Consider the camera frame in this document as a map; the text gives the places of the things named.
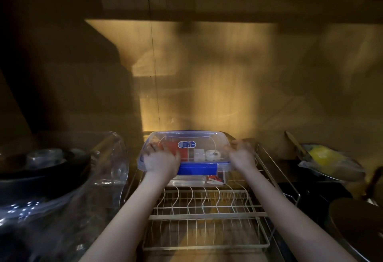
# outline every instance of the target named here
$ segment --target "sticker on lid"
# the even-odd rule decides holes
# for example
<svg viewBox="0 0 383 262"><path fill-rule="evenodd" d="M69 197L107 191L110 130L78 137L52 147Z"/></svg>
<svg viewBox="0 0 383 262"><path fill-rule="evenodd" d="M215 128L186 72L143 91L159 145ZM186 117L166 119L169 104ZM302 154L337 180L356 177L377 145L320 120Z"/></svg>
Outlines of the sticker on lid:
<svg viewBox="0 0 383 262"><path fill-rule="evenodd" d="M178 148L194 148L196 143L194 141L180 141L178 142Z"/></svg>

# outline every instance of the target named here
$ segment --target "right forearm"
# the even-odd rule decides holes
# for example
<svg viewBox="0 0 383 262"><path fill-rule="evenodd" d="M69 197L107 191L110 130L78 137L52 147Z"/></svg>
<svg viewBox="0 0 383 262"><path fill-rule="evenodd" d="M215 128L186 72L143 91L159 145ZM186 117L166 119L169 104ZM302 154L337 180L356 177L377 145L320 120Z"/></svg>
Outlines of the right forearm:
<svg viewBox="0 0 383 262"><path fill-rule="evenodd" d="M299 262L355 261L255 167L249 167L242 174Z"/></svg>

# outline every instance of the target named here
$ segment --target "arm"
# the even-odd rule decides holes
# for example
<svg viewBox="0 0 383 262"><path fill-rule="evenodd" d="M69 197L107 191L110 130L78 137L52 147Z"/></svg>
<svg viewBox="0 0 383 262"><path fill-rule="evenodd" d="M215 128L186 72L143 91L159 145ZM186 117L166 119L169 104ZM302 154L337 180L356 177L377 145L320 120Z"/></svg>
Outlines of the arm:
<svg viewBox="0 0 383 262"><path fill-rule="evenodd" d="M258 201L299 262L356 260L328 233L294 206L258 171L249 143L227 147L230 160L245 177Z"/></svg>
<svg viewBox="0 0 383 262"><path fill-rule="evenodd" d="M80 262L127 262L133 259L148 218L161 192L177 175L180 155L164 146L149 145L144 163L147 173L122 209L80 259Z"/></svg>

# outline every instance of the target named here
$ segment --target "metal wire rack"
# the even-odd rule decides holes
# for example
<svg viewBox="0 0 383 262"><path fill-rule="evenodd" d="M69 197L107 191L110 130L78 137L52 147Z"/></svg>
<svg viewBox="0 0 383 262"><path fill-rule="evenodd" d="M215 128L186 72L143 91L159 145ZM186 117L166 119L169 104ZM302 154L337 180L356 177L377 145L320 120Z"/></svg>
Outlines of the metal wire rack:
<svg viewBox="0 0 383 262"><path fill-rule="evenodd" d="M299 192L262 146L258 146L255 160L257 168L279 190L269 169L275 167L282 173L296 192L295 196L285 196L296 205ZM222 187L164 189L150 215L143 250L269 247L274 227L267 213L239 173L225 172L225 176Z"/></svg>

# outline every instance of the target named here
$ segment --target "clear plastic bag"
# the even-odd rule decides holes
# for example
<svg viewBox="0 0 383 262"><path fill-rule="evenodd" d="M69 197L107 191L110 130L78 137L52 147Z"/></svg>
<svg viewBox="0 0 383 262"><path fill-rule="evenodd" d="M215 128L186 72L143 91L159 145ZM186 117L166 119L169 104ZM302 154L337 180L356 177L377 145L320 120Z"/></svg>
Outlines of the clear plastic bag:
<svg viewBox="0 0 383 262"><path fill-rule="evenodd" d="M15 252L9 253L9 261L21 256L77 261L120 208L129 169L120 136L112 132L41 132L0 147L0 153L4 158L43 148L89 153L91 170L86 182L59 198L19 200L0 207L0 239L6 237L8 248Z"/></svg>

